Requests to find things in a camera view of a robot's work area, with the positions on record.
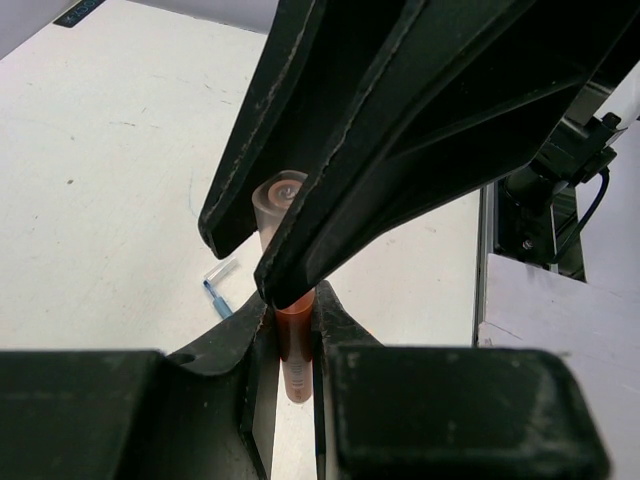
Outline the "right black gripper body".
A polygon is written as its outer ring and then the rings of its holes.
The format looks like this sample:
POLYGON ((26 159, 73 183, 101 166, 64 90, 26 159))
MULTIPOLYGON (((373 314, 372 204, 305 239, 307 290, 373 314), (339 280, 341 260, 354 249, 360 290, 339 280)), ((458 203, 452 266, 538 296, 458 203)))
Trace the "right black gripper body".
POLYGON ((585 183, 615 157, 612 144, 639 116, 639 67, 620 81, 590 80, 525 168, 503 191, 516 205, 539 211, 568 186, 585 183))

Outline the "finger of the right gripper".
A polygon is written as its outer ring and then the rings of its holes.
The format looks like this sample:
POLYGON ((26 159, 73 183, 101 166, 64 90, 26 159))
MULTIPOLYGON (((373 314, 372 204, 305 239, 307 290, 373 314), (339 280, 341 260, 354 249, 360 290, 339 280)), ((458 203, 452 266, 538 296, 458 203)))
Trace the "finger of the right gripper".
POLYGON ((251 196, 281 170, 309 173, 397 26, 426 1, 281 1, 198 218, 219 259, 257 229, 251 196))
POLYGON ((263 255, 269 305, 528 166, 610 58, 639 57, 635 1, 426 2, 377 54, 263 255))

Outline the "orange pen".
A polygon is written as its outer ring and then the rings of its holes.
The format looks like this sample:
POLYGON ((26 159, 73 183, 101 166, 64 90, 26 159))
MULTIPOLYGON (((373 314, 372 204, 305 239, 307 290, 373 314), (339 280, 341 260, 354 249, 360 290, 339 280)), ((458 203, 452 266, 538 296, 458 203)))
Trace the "orange pen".
POLYGON ((312 395, 312 311, 315 290, 295 303, 276 309, 279 354, 287 397, 298 404, 312 395))

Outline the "light blue pen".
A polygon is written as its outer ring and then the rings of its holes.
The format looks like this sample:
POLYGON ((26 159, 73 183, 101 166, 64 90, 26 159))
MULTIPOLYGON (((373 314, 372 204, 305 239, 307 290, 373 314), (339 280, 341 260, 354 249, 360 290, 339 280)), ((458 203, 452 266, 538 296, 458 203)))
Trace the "light blue pen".
POLYGON ((209 280, 204 280, 203 286, 210 295, 213 307, 220 318, 222 320, 229 318, 233 314, 233 311, 225 298, 219 294, 215 286, 209 280))

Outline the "clear orange pen cap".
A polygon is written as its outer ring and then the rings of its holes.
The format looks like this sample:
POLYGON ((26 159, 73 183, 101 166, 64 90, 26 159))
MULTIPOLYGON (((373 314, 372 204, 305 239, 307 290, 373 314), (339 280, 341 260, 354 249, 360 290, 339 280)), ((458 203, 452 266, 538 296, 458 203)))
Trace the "clear orange pen cap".
POLYGON ((283 170, 258 186, 252 204, 262 251, 265 252, 307 174, 283 170))

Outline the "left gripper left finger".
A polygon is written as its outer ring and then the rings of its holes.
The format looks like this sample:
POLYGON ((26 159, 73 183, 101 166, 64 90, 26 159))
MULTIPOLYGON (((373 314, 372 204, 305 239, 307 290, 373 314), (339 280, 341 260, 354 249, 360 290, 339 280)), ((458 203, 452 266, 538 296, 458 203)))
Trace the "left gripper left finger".
POLYGON ((5 351, 5 479, 266 479, 278 358, 258 295, 172 354, 5 351))

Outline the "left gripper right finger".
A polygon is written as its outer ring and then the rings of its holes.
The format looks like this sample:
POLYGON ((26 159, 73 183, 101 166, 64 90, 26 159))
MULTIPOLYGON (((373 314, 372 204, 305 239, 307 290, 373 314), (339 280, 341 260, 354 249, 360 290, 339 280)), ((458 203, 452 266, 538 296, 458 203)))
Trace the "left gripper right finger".
POLYGON ((328 282, 313 307, 320 479, 607 479, 566 363, 537 349, 385 346, 328 282))

